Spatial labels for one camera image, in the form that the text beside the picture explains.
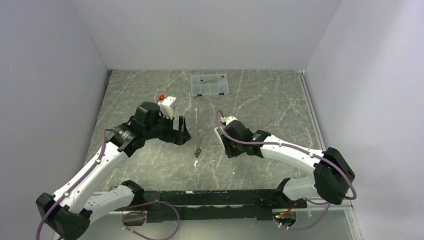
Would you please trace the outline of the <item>white remote control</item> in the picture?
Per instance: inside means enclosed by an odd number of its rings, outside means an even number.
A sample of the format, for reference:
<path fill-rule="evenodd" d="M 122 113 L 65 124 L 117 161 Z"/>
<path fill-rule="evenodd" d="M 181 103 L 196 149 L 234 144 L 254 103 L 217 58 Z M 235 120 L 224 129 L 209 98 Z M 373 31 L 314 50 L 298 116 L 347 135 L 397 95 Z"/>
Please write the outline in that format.
<path fill-rule="evenodd" d="M 224 147 L 224 143 L 223 143 L 223 140 L 222 140 L 222 135 L 221 135 L 221 132 L 219 131 L 218 127 L 215 127 L 214 128 L 214 133 L 215 133 L 217 139 L 219 140 L 221 146 Z"/>

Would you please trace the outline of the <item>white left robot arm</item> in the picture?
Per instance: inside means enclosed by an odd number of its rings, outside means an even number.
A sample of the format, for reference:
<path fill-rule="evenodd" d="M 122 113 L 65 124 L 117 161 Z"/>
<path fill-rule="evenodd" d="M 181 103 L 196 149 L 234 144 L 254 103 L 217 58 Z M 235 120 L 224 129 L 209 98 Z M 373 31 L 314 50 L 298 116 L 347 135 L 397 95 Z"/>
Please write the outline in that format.
<path fill-rule="evenodd" d="M 144 189 L 132 180 L 98 196 L 93 192 L 122 162 L 129 159 L 146 141 L 159 139 L 178 146 L 191 139 L 183 116 L 174 129 L 174 110 L 178 100 L 173 96 L 154 102 L 142 102 L 128 121 L 106 129 L 100 149 L 94 157 L 64 186 L 53 194 L 43 193 L 36 200 L 42 217 L 64 240 L 76 240 L 97 219 L 116 209 L 139 209 L 145 203 Z"/>

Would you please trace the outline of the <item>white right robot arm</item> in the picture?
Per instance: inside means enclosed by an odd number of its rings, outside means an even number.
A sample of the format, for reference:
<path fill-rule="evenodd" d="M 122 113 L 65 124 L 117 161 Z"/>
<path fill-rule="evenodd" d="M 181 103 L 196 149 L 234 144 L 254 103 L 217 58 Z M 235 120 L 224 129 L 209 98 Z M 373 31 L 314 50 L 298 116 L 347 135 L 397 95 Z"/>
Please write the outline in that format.
<path fill-rule="evenodd" d="M 276 203 L 289 207 L 294 201 L 318 198 L 333 205 L 357 198 L 353 187 L 355 174 L 339 150 L 302 147 L 284 141 L 263 130 L 252 132 L 231 116 L 215 120 L 215 133 L 228 158 L 241 154 L 281 161 L 294 166 L 308 177 L 289 179 L 275 194 Z"/>

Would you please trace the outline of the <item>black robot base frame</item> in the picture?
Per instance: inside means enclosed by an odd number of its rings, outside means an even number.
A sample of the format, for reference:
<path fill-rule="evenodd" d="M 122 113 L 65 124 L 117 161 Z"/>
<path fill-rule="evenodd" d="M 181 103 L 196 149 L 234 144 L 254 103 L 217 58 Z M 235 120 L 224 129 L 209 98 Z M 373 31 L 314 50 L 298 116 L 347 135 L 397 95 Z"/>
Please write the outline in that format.
<path fill-rule="evenodd" d="M 305 209 L 303 199 L 283 194 L 284 179 L 276 189 L 146 190 L 121 211 L 146 214 L 148 223 L 188 220 L 256 219 L 270 221 L 279 212 Z"/>

